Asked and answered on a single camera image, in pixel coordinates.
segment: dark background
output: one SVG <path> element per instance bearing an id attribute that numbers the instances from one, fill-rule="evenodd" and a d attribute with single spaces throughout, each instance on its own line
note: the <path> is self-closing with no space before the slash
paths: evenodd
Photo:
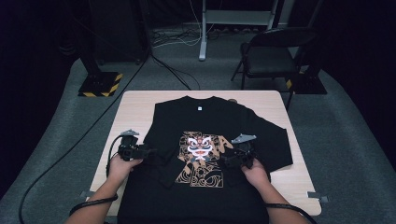
<path id="1" fill-rule="evenodd" d="M 74 16 L 92 28 L 88 0 L 68 0 Z M 208 1 L 217 8 L 219 0 Z M 262 0 L 223 1 L 222 8 L 266 9 Z M 79 57 L 64 1 L 2 1 L 0 83 L 2 94 L 0 197 L 12 184 L 50 123 L 70 66 Z M 317 0 L 298 0 L 290 26 L 308 24 Z M 201 1 L 193 0 L 200 19 Z M 356 104 L 396 167 L 396 3 L 391 0 L 325 0 L 314 27 L 321 39 L 308 64 L 335 78 Z M 194 21 L 189 1 L 148 0 L 149 26 Z M 84 32 L 88 40 L 92 36 Z"/>

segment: hand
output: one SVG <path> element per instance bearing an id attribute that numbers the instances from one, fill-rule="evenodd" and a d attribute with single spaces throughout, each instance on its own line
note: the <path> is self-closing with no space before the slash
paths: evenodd
<path id="1" fill-rule="evenodd" d="M 143 160 L 124 161 L 119 154 L 110 161 L 110 171 L 107 180 L 121 185 L 124 179 L 134 170 L 134 167 Z"/>
<path id="2" fill-rule="evenodd" d="M 268 184 L 271 185 L 264 167 L 258 160 L 253 160 L 253 166 L 251 169 L 248 169 L 246 166 L 242 166 L 241 169 L 245 174 L 247 181 L 256 189 Z"/>

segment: chair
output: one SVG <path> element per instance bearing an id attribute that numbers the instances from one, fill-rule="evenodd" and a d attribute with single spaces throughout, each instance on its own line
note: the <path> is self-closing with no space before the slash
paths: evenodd
<path id="1" fill-rule="evenodd" d="M 318 38 L 312 28 L 275 28 L 260 32 L 240 47 L 242 59 L 233 73 L 231 81 L 243 65 L 241 90 L 245 88 L 245 78 L 283 77 L 289 88 L 289 109 L 291 97 L 296 90 L 297 76 L 300 73 L 304 54 Z M 289 48 L 299 47 L 293 58 Z"/>

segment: cartoon face print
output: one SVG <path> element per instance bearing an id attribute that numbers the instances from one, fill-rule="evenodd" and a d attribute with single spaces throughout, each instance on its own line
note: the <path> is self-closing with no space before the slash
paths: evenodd
<path id="1" fill-rule="evenodd" d="M 194 156 L 191 161 L 210 161 L 207 157 L 209 152 L 213 149 L 211 145 L 211 137 L 203 138 L 198 136 L 196 138 L 189 138 L 189 146 L 187 150 Z"/>

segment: metal stand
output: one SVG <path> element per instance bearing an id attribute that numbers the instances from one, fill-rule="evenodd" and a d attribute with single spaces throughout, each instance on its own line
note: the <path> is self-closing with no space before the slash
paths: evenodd
<path id="1" fill-rule="evenodd" d="M 83 36 L 80 26 L 73 15 L 73 11 L 67 1 L 63 0 L 65 14 L 68 19 L 76 49 L 80 59 L 87 69 L 88 76 L 78 91 L 79 96 L 111 96 L 118 87 L 120 75 L 118 72 L 102 72 L 88 48 L 87 41 Z"/>

